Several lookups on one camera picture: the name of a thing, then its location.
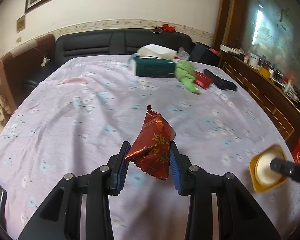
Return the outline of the gold box lid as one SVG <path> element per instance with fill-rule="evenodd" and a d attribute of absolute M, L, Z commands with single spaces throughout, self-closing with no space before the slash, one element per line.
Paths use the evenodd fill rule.
<path fill-rule="evenodd" d="M 286 176 L 270 168 L 270 163 L 275 158 L 287 161 L 285 152 L 279 144 L 269 146 L 251 159 L 249 172 L 255 192 L 265 193 L 286 182 Z"/>

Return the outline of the dark red candy packet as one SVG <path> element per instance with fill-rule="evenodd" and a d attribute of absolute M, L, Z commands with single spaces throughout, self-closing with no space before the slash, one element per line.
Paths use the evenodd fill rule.
<path fill-rule="evenodd" d="M 141 132 L 125 157 L 146 174 L 166 180 L 170 174 L 170 146 L 176 132 L 163 116 L 147 106 Z"/>

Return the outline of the wooden brick-pattern counter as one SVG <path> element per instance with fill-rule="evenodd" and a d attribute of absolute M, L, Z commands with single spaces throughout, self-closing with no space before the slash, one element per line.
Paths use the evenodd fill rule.
<path fill-rule="evenodd" d="M 236 81 L 264 110 L 292 151 L 300 139 L 300 110 L 257 70 L 222 52 L 219 68 Z"/>

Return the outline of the floral pink tablecloth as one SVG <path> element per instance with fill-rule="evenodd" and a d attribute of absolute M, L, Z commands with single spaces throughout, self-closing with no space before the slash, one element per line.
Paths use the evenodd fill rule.
<path fill-rule="evenodd" d="M 0 185 L 7 192 L 7 233 L 18 239 L 33 213 L 66 173 L 81 176 L 118 154 L 141 131 L 147 105 L 176 131 L 179 152 L 207 172 L 232 172 L 275 225 L 282 239 L 300 218 L 300 186 L 291 180 L 263 194 L 249 174 L 253 156 L 280 144 L 275 125 L 253 98 L 217 67 L 193 63 L 237 85 L 214 84 L 201 94 L 176 78 L 131 75 L 129 56 L 71 59 L 42 81 L 12 115 L 0 135 Z M 189 197 L 173 180 L 158 180 L 129 165 L 125 187 L 110 197 L 115 239 L 184 239 Z"/>

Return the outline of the black toy pistol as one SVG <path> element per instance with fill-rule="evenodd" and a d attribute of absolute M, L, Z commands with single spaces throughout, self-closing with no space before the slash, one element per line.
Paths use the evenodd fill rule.
<path fill-rule="evenodd" d="M 213 83 L 221 90 L 232 90 L 232 91 L 236 91 L 237 90 L 237 86 L 228 80 L 224 80 L 220 77 L 218 77 L 217 75 L 213 74 L 211 71 L 209 71 L 208 69 L 204 69 L 203 73 L 208 76 L 209 78 L 211 78 L 213 80 Z"/>

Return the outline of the red flat pouch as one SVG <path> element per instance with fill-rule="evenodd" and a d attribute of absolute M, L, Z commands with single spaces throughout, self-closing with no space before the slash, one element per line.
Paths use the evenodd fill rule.
<path fill-rule="evenodd" d="M 200 73 L 195 71 L 195 81 L 194 83 L 203 89 L 208 89 L 210 85 L 213 83 L 213 79 L 205 75 L 204 73 Z"/>

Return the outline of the green crumpled cloth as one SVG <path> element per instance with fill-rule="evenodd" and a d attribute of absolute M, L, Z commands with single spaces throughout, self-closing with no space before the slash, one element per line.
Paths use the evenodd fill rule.
<path fill-rule="evenodd" d="M 191 93 L 200 94 L 194 81 L 196 80 L 195 70 L 189 61 L 178 61 L 175 64 L 174 75 L 179 82 Z"/>

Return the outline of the green tissue box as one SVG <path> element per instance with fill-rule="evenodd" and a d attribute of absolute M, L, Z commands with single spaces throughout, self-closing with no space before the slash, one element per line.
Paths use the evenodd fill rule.
<path fill-rule="evenodd" d="M 176 55 L 173 49 L 148 44 L 130 56 L 128 70 L 138 77 L 174 77 Z"/>

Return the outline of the black leather sofa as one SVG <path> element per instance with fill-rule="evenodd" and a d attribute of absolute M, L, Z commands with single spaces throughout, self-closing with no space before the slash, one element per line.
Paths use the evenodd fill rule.
<path fill-rule="evenodd" d="M 132 55 L 148 44 L 175 51 L 183 48 L 187 53 L 194 47 L 189 35 L 178 32 L 153 33 L 149 29 L 109 29 L 63 35 L 53 45 L 48 64 L 25 79 L 23 90 L 29 95 L 40 82 L 70 59 L 95 55 Z"/>

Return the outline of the red knot ornament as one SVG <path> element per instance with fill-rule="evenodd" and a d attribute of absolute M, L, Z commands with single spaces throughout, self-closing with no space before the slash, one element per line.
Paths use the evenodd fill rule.
<path fill-rule="evenodd" d="M 175 26 L 170 26 L 169 24 L 163 24 L 160 29 L 162 32 L 173 33 L 175 32 Z"/>

